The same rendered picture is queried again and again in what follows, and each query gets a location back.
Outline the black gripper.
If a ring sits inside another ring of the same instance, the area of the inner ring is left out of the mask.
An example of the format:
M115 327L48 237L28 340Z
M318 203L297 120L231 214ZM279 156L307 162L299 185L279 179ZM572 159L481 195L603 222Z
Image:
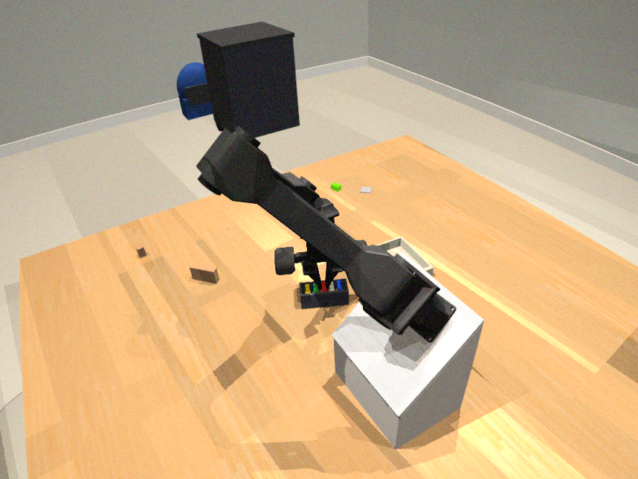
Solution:
M274 251L274 267L277 275L293 274L295 272L295 263L301 263L303 267L303 275L310 276L322 289L320 273L317 263L326 262L325 283L328 289L335 276L343 270L335 265L331 260L322 255L319 251L306 243L306 250L294 254L294 247L276 248Z

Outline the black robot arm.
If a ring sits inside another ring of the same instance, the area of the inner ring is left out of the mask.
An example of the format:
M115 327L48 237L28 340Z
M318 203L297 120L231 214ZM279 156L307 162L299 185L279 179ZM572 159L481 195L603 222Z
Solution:
M217 196L259 205L344 270L363 311L383 327L397 335L411 327L433 342L457 310L441 288L398 253L361 245L339 228L338 209L308 179L273 169L260 144L240 126L224 128L196 165L198 181Z

